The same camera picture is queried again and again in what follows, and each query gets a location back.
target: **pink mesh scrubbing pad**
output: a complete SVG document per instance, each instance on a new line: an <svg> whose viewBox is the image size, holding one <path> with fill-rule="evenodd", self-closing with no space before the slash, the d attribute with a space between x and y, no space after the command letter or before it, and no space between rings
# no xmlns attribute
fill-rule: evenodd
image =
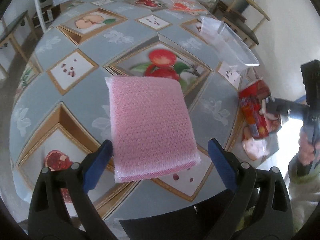
<svg viewBox="0 0 320 240"><path fill-rule="evenodd" d="M200 163L179 82L158 77L106 81L116 182L156 178Z"/></svg>

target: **wooden chair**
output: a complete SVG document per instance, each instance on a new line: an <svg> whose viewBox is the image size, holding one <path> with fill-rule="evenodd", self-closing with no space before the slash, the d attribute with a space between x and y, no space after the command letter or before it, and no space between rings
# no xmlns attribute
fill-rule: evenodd
<svg viewBox="0 0 320 240"><path fill-rule="evenodd" d="M259 41L257 39L257 36L255 35L255 32L258 30L258 28L263 24L265 20L271 21L271 19L268 17L268 15L255 3L253 0L246 0L249 5L251 5L253 8L255 8L257 11L259 11L264 17L263 19L251 30L247 25L244 24L239 18L235 17L234 14L230 13L230 10L232 7L236 4L236 0L233 0L233 2L230 4L226 12L223 14L222 21L226 24L230 25L230 27L236 31L240 31L245 35L245 39L251 41L250 49L252 49L254 46L259 45Z"/></svg>

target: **blue gripper pad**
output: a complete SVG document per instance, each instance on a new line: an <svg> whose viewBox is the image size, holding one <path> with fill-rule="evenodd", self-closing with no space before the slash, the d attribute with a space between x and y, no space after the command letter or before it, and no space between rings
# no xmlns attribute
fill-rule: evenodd
<svg viewBox="0 0 320 240"><path fill-rule="evenodd" d="M236 171L234 166L232 166L226 159L226 155L230 155L231 153L226 152L216 139L211 139L208 142L208 154L214 166L216 167L223 184L227 189L230 189L233 193L235 193L237 188Z"/></svg>
<svg viewBox="0 0 320 240"><path fill-rule="evenodd" d="M96 151L97 157L92 162L92 165L84 174L83 182L83 191L88 193L89 190L92 190L96 187L104 169L109 163L112 157L112 142L105 140L103 144Z"/></svg>

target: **clear plastic container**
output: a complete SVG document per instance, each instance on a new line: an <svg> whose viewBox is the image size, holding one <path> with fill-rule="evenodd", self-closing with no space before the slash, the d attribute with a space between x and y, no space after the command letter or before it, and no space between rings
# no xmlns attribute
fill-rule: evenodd
<svg viewBox="0 0 320 240"><path fill-rule="evenodd" d="M215 48L221 61L231 71L242 71L250 66L259 66L259 61L241 38L224 22L201 16L201 37Z"/></svg>

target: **human hand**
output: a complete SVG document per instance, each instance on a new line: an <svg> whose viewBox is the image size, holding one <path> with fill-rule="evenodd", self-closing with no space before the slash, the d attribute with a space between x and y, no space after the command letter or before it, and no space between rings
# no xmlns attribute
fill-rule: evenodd
<svg viewBox="0 0 320 240"><path fill-rule="evenodd" d="M300 145L299 155L298 155L299 162L303 166L307 166L315 159L315 155L313 154L314 147L312 146L312 144L308 142L308 136L303 130L300 131L299 145ZM316 143L315 148L317 150L320 149L320 142Z"/></svg>

